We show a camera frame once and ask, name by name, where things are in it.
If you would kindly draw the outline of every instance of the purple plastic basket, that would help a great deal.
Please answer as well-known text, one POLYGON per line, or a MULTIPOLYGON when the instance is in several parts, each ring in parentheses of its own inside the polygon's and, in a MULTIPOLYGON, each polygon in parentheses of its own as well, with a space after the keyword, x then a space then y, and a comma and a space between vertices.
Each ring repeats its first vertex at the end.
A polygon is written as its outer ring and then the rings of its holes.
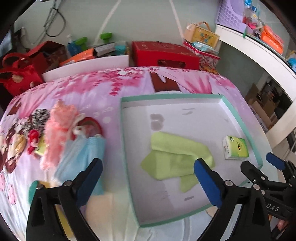
POLYGON ((243 17, 243 0, 220 0, 216 24, 244 33, 247 25, 242 22, 243 17))

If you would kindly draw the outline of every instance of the bed sheet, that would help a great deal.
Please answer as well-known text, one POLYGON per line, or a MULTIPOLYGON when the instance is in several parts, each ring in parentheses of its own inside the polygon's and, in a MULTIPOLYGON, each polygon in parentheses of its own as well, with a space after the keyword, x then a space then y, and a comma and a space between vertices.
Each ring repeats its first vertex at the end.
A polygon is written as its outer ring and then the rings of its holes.
POLYGON ((73 104, 95 118, 107 139, 103 183, 105 194, 92 196, 86 219, 100 240, 196 240, 210 217, 202 212, 175 223, 138 228, 129 201, 120 137, 120 98, 155 92, 224 95, 238 111, 261 150, 266 174, 277 180, 265 161, 271 151, 266 136, 239 90, 227 78, 208 72, 167 67, 130 67, 77 74, 36 86, 12 99, 0 122, 0 212, 10 229, 25 240, 29 213, 28 189, 34 180, 50 180, 50 171, 26 151, 15 154, 11 143, 37 108, 51 109, 57 100, 73 104))

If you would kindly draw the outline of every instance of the blue cloth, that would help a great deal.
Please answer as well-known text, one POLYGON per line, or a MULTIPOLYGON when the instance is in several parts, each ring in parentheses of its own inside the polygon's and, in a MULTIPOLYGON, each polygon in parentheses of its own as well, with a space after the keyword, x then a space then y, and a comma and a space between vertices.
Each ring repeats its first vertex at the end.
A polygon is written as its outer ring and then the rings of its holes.
MULTIPOLYGON (((79 135, 74 141, 67 141, 54 178, 60 183, 74 180, 79 172, 84 171, 94 158, 103 160, 106 140, 103 137, 79 135)), ((98 180, 92 195, 103 194, 102 177, 98 180)))

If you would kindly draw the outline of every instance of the green cloth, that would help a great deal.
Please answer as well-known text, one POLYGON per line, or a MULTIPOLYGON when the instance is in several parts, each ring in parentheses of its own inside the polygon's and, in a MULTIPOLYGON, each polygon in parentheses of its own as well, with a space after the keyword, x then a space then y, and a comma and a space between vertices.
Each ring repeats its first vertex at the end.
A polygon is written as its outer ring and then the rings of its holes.
POLYGON ((215 165, 207 146, 176 135, 153 133, 151 149, 149 155, 141 162, 142 169, 157 180, 180 177, 182 192, 187 192, 198 184, 193 170, 196 159, 204 159, 210 168, 215 165))

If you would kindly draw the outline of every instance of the screw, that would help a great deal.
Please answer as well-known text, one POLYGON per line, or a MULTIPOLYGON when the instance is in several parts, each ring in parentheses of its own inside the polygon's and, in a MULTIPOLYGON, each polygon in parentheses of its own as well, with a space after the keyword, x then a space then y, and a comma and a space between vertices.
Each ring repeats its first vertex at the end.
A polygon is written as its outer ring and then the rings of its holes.
POLYGON ((36 186, 36 189, 39 190, 39 189, 41 189, 41 188, 43 188, 43 187, 44 187, 44 185, 41 184, 41 183, 39 183, 39 184, 36 186))
POLYGON ((65 187, 71 186, 71 184, 72 184, 72 181, 71 180, 68 180, 68 181, 65 181, 64 182, 64 186, 65 187))
POLYGON ((226 180, 226 181, 225 181, 225 184, 226 184, 227 186, 229 186, 229 187, 233 186, 233 182, 230 181, 230 180, 226 180))
POLYGON ((257 185, 257 184, 254 184, 254 185, 253 185, 253 188, 254 188, 255 190, 259 190, 259 189, 260 189, 259 185, 257 185))

